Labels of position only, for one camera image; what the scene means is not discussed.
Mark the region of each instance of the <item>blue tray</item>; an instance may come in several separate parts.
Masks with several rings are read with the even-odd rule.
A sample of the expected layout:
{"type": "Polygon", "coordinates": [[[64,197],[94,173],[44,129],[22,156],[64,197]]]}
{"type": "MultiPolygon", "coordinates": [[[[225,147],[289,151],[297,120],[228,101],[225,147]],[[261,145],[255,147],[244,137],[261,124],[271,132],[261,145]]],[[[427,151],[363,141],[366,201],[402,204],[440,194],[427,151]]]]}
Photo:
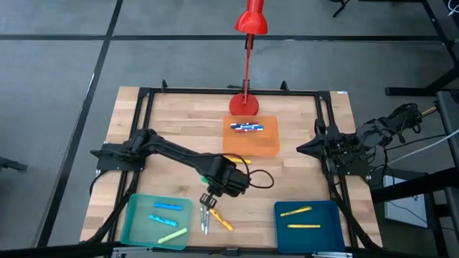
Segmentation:
{"type": "Polygon", "coordinates": [[[278,251],[283,254],[342,252],[345,249],[334,201],[278,201],[274,204],[278,251]],[[281,217],[280,214],[310,206],[312,210],[281,217]],[[289,229],[287,224],[320,224],[320,229],[289,229]]]}

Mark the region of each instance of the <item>yellow marker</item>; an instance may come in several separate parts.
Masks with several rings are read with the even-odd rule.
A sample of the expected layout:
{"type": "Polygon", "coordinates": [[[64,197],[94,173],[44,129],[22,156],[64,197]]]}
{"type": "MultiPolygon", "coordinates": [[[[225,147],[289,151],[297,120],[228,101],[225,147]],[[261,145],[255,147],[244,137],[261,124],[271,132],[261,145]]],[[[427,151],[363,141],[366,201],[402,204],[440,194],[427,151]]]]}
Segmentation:
{"type": "MultiPolygon", "coordinates": [[[[230,161],[234,162],[234,163],[244,163],[242,162],[239,158],[233,158],[233,157],[227,157],[225,156],[225,158],[229,159],[230,161]]],[[[247,163],[247,164],[252,164],[252,161],[251,160],[247,160],[244,158],[244,161],[247,163]]]]}
{"type": "Polygon", "coordinates": [[[289,224],[289,229],[320,229],[321,225],[289,224]]]}
{"type": "Polygon", "coordinates": [[[221,224],[223,224],[223,226],[225,226],[228,230],[230,231],[233,231],[233,227],[230,225],[230,223],[228,223],[228,221],[225,221],[221,216],[220,214],[218,214],[217,211],[215,211],[214,209],[210,209],[210,213],[212,213],[212,215],[214,215],[214,217],[220,221],[221,224]]]}
{"type": "Polygon", "coordinates": [[[310,211],[311,209],[312,208],[310,206],[304,206],[304,207],[301,207],[299,209],[296,209],[295,211],[284,212],[284,213],[280,214],[280,216],[288,216],[288,215],[292,215],[292,214],[297,214],[297,213],[304,212],[304,211],[310,211]]]}

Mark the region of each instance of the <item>gray floor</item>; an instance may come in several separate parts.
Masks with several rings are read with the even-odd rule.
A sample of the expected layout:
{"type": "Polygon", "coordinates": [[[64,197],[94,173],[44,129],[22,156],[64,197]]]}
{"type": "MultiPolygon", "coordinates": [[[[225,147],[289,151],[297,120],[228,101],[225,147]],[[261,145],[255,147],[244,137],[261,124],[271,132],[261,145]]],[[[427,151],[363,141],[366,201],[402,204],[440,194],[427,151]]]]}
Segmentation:
{"type": "MultiPolygon", "coordinates": [[[[458,30],[443,3],[432,1],[448,35],[458,30]]],[[[0,34],[104,34],[115,0],[0,1],[0,34]]],[[[234,22],[245,0],[124,1],[115,34],[237,34],[234,22]]],[[[420,4],[351,1],[336,19],[337,5],[321,0],[266,1],[269,34],[434,35],[420,4]]],[[[93,74],[102,42],[0,41],[0,156],[29,164],[26,173],[0,173],[0,249],[31,247],[77,115],[93,74]]],[[[225,87],[242,81],[243,42],[112,42],[87,117],[75,164],[56,220],[51,245],[72,244],[84,222],[88,188],[99,148],[120,86],[225,87]]],[[[439,44],[358,42],[255,43],[251,87],[349,92],[357,125],[388,115],[404,102],[421,109],[431,97],[387,97],[384,88],[422,87],[453,66],[439,44]]],[[[440,117],[422,124],[416,139],[443,133],[440,117]]],[[[390,158],[427,142],[394,150],[390,158]]],[[[375,164],[382,162],[379,153],[375,164]]],[[[419,172],[452,166],[447,145],[394,165],[419,172]],[[435,163],[426,162],[434,158],[435,163]]],[[[444,196],[437,194],[442,201],[444,196]]],[[[443,226],[451,226],[444,220],[443,226]]],[[[385,247],[435,254],[429,232],[380,219],[385,247]]],[[[445,231],[450,253],[459,253],[455,236],[445,231]]]]}

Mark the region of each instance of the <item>red lamp base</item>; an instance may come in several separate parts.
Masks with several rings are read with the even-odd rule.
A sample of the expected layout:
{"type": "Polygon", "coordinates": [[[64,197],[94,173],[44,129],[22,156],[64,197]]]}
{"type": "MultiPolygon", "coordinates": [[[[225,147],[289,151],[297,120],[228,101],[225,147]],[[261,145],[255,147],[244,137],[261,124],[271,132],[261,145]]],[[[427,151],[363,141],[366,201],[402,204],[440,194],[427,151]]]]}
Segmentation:
{"type": "Polygon", "coordinates": [[[244,104],[244,94],[236,94],[229,102],[231,115],[257,115],[258,100],[254,95],[247,94],[247,102],[244,104]]]}

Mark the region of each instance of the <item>red lamp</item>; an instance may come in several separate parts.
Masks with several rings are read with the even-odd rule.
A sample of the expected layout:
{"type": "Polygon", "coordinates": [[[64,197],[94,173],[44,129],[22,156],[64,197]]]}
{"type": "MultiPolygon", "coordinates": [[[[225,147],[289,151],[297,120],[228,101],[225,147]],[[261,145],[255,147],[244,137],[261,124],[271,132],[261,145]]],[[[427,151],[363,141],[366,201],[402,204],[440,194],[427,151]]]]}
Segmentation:
{"type": "Polygon", "coordinates": [[[248,34],[247,56],[245,62],[244,93],[236,94],[229,104],[232,115],[257,115],[258,100],[248,94],[250,50],[254,34],[267,34],[268,24],[263,16],[263,3],[265,0],[247,0],[247,10],[236,21],[236,30],[248,34]]]}

